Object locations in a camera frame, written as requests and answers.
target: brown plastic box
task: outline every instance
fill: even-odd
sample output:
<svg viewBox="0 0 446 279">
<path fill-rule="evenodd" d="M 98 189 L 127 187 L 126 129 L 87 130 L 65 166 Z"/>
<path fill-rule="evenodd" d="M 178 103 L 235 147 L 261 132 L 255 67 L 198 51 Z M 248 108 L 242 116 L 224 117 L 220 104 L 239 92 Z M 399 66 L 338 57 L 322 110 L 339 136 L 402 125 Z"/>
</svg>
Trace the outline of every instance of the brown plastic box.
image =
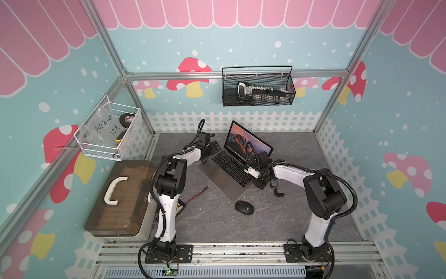
<svg viewBox="0 0 446 279">
<path fill-rule="evenodd" d="M 110 241 L 147 240 L 157 209 L 149 196 L 154 171 L 155 166 L 147 160 L 116 162 L 84 229 Z"/>
</svg>

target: mushroom illustration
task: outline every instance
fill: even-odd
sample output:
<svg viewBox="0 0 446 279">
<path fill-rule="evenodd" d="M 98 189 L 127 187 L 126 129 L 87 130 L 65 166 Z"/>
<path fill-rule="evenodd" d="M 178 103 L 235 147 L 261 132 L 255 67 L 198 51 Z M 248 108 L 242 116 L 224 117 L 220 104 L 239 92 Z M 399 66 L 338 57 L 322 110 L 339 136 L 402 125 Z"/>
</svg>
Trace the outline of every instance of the mushroom illustration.
<svg viewBox="0 0 446 279">
<path fill-rule="evenodd" d="M 1 259 L 4 279 L 22 279 L 28 269 L 30 255 L 46 258 L 55 241 L 55 234 L 41 234 L 39 231 L 53 216 L 54 210 L 37 210 Z"/>
<path fill-rule="evenodd" d="M 45 164 L 42 168 L 46 168 L 56 158 L 61 147 L 64 147 L 68 140 L 73 136 L 77 129 L 75 125 L 66 125 L 51 130 L 43 139 L 43 150 L 45 152 Z M 73 175 L 79 176 L 83 184 L 87 184 L 93 172 L 95 171 L 96 161 L 87 158 L 79 151 L 60 178 L 56 181 L 53 188 L 50 190 L 51 200 L 55 203 L 63 202 L 69 195 L 71 185 L 73 183 Z"/>
<path fill-rule="evenodd" d="M 446 204 L 428 202 L 426 211 L 429 217 L 443 230 L 446 230 Z"/>
<path fill-rule="evenodd" d="M 434 245 L 435 249 L 437 249 L 437 252 L 443 258 L 443 261 L 446 262 L 446 242 L 435 241 Z"/>
<path fill-rule="evenodd" d="M 392 185 L 398 189 L 410 181 L 415 193 L 420 198 L 427 195 L 432 184 L 432 172 L 429 163 L 423 157 L 406 154 L 384 154 L 384 167 L 391 166 L 395 171 L 387 174 Z"/>
<path fill-rule="evenodd" d="M 153 99 L 157 96 L 155 92 L 153 92 L 153 88 L 164 89 L 162 84 L 157 80 L 135 80 L 132 85 L 138 96 L 142 96 L 142 92 L 144 92 L 144 97 L 146 99 Z"/>
<path fill-rule="evenodd" d="M 294 88 L 296 89 L 295 98 L 305 96 L 306 88 L 316 89 L 319 87 L 319 81 L 317 78 L 297 78 L 294 80 Z"/>
<path fill-rule="evenodd" d="M 333 77 L 329 79 L 322 85 L 322 89 L 323 90 L 335 89 L 337 84 L 339 83 L 339 80 L 340 78 L 338 77 Z M 367 82 L 367 70 L 364 62 L 361 61 L 358 67 L 356 68 L 355 72 L 353 73 L 352 77 L 350 78 L 350 81 L 343 89 L 338 99 L 338 102 L 340 104 L 346 105 L 347 97 L 350 92 L 353 93 L 353 97 L 355 98 L 356 102 L 361 101 L 364 95 L 366 82 Z"/>
<path fill-rule="evenodd" d="M 187 57 L 181 62 L 176 72 L 212 72 L 211 67 L 201 60 L 193 57 Z M 167 88 L 175 91 L 183 87 L 187 87 L 186 96 L 189 98 L 199 98 L 203 96 L 203 90 L 200 82 L 217 83 L 216 79 L 190 79 L 190 80 L 169 80 Z"/>
</svg>

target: wire mesh basket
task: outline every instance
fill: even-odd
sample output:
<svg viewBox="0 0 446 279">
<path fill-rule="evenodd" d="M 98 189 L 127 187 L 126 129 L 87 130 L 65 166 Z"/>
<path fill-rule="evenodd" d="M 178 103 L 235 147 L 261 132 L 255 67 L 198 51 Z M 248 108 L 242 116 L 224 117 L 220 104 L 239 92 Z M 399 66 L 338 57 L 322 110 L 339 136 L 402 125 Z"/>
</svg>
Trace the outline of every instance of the wire mesh basket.
<svg viewBox="0 0 446 279">
<path fill-rule="evenodd" d="M 81 133 L 79 129 L 74 133 L 79 147 L 86 156 L 97 157 L 115 161 L 122 161 L 127 153 L 129 146 L 132 143 L 132 139 L 137 137 L 138 131 L 141 131 L 143 126 L 141 111 L 139 108 L 112 103 L 107 95 L 99 102 L 105 110 L 111 110 L 113 117 L 119 122 L 119 117 L 124 113 L 130 113 L 134 115 L 133 121 L 128 127 L 124 137 L 121 139 L 117 146 L 110 146 L 99 138 L 91 140 L 90 132 L 85 130 Z M 85 119 L 81 126 L 86 125 L 94 116 L 95 110 Z"/>
<path fill-rule="evenodd" d="M 296 95 L 292 69 L 292 66 L 223 68 L 223 106 L 291 105 Z"/>
</svg>

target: laptop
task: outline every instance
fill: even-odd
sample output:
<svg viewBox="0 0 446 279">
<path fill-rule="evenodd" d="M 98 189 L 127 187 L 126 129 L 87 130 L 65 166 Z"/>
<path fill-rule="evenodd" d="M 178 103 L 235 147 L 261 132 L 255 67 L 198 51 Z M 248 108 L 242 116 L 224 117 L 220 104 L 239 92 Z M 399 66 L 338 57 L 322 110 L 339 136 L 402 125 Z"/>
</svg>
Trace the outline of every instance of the laptop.
<svg viewBox="0 0 446 279">
<path fill-rule="evenodd" d="M 232 200 L 237 199 L 251 184 L 253 176 L 244 172 L 245 145 L 251 142 L 257 154 L 271 155 L 273 147 L 262 141 L 239 123 L 233 121 L 223 150 L 209 157 L 199 168 Z"/>
</svg>

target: white wire basket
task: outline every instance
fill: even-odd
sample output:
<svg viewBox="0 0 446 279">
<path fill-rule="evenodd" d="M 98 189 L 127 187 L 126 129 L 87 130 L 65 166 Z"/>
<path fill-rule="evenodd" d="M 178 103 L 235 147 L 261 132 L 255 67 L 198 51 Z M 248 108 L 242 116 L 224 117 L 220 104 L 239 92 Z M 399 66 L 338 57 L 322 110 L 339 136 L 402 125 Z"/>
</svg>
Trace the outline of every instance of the white wire basket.
<svg viewBox="0 0 446 279">
<path fill-rule="evenodd" d="M 74 137 L 79 144 L 82 152 L 85 156 L 103 158 L 114 161 L 122 161 L 135 137 L 138 137 L 138 131 L 140 132 L 143 128 L 141 110 L 139 108 L 127 106 L 124 104 L 112 103 L 107 95 L 102 98 L 99 102 L 100 105 L 106 110 L 111 110 L 113 117 L 119 122 L 119 117 L 124 113 L 130 113 L 134 115 L 134 119 L 131 122 L 129 128 L 127 129 L 124 137 L 119 142 L 118 146 L 109 146 L 107 143 L 99 138 L 93 141 L 88 140 L 89 132 L 85 131 L 83 134 L 79 129 L 74 133 Z M 88 121 L 92 118 L 95 110 L 93 110 L 90 115 L 87 116 L 85 121 L 81 126 L 86 125 Z"/>
</svg>

